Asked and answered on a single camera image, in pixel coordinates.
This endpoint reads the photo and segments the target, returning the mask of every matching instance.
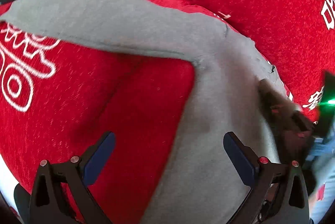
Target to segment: green led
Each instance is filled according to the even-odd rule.
[[[329,105],[335,105],[335,98],[328,100]]]

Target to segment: gray fabric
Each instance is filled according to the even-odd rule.
[[[323,154],[313,162],[312,172],[316,179],[316,186],[313,193],[316,193],[322,184],[330,177],[335,167],[335,157],[333,153]]]
[[[285,94],[249,38],[219,19],[147,0],[17,0],[1,19],[96,49],[191,61],[196,82],[169,162],[141,223],[225,223],[248,192],[222,147],[234,131],[259,156],[278,156],[258,110],[258,80]]]
[[[329,170],[331,170],[330,176],[326,177],[326,186],[325,186],[325,193],[324,199],[322,201],[318,201],[311,214],[311,218],[314,220],[315,224],[318,224],[324,215],[329,210],[331,204],[334,202],[335,198],[335,168],[334,165],[332,167],[327,166]]]

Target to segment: red fabric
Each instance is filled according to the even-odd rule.
[[[221,17],[230,15],[226,21],[255,41],[300,105],[309,105],[310,96],[321,90],[323,70],[335,73],[335,32],[321,15],[325,0],[188,1]],[[328,21],[331,17],[326,12]],[[303,108],[313,121],[316,108],[310,108],[315,106]]]
[[[6,11],[9,10],[12,3],[7,3],[0,6],[0,15],[3,15]]]
[[[185,0],[149,1],[216,17]],[[90,190],[114,223],[138,223],[164,170],[192,89],[192,65],[58,43],[4,22],[0,43],[0,154],[13,175],[31,192],[41,160],[66,161],[111,130],[115,151]],[[20,89],[14,75],[21,80],[17,98],[12,95]]]
[[[326,183],[324,183],[318,190],[318,201],[323,200],[324,196],[325,196],[325,188],[326,188]]]

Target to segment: blue gripper pad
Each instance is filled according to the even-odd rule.
[[[109,132],[84,167],[83,183],[85,186],[95,183],[101,170],[112,154],[114,147],[115,135]]]
[[[259,172],[257,155],[243,145],[233,132],[224,135],[223,147],[244,185],[253,187]]]

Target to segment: metal screw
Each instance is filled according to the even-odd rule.
[[[269,162],[269,159],[267,157],[259,157],[259,161],[262,163],[262,164],[267,164]]]
[[[299,166],[299,163],[298,163],[297,161],[292,161],[292,165],[293,165],[294,167],[298,167],[298,166]]]
[[[71,162],[72,163],[76,163],[76,162],[78,162],[79,161],[79,157],[78,156],[73,156],[72,158],[71,158]]]
[[[40,166],[46,166],[47,163],[48,163],[47,160],[42,160],[42,161],[40,162]]]

